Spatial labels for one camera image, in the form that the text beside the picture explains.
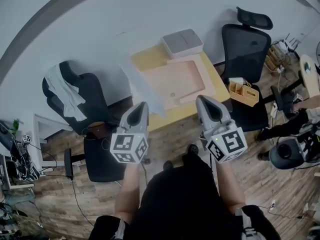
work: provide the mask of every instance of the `black and white marker cube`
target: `black and white marker cube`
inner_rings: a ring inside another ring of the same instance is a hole
[[[248,145],[241,127],[210,137],[205,146],[219,164],[240,156]]]
[[[30,143],[31,142],[31,136],[29,136],[29,135],[23,135],[22,136],[22,142],[24,142],[24,143]]]
[[[147,138],[143,133],[114,133],[110,152],[119,163],[139,164],[148,151]]]

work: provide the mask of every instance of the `white towel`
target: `white towel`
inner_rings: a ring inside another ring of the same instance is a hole
[[[49,85],[49,90],[63,103],[63,115],[65,117],[75,117],[78,122],[87,119],[78,108],[79,104],[83,104],[86,101],[78,94],[78,87],[72,86],[64,80],[59,65],[50,68],[44,78]]]

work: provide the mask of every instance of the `chair seat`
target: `chair seat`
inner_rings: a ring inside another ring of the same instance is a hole
[[[259,130],[267,127],[269,124],[268,113],[260,89],[256,85],[252,85],[252,88],[259,92],[259,102],[253,107],[231,99],[231,118],[244,132]]]
[[[102,148],[109,148],[109,142],[103,139],[83,140],[85,163],[92,182],[114,182],[124,178],[126,165],[119,163],[113,155]]]

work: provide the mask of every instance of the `human arm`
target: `human arm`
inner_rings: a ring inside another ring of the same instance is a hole
[[[320,107],[320,95],[313,96],[294,104],[293,110],[298,111],[299,109],[315,109],[318,107]]]
[[[237,208],[242,208],[246,205],[244,191],[237,182],[229,162],[216,162],[215,166],[220,197],[229,211],[234,214]]]
[[[114,216],[130,224],[140,204],[139,164],[128,164],[115,200]]]

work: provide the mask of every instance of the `wooden organizer box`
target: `wooden organizer box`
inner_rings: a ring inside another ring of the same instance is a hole
[[[230,82],[228,86],[230,98],[253,107],[259,102],[259,92],[247,85]]]

